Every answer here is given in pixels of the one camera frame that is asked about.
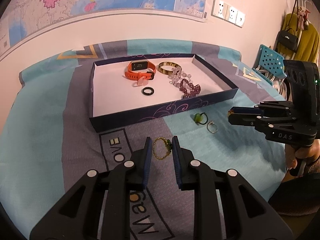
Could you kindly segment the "person's right hand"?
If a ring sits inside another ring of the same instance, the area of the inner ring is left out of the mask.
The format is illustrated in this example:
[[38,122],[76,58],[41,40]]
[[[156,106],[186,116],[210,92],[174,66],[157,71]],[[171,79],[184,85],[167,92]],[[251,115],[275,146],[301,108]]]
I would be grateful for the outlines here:
[[314,163],[319,158],[319,140],[315,140],[309,148],[299,148],[295,150],[290,145],[285,145],[285,159],[287,168],[296,168],[297,160],[302,159],[307,164]]

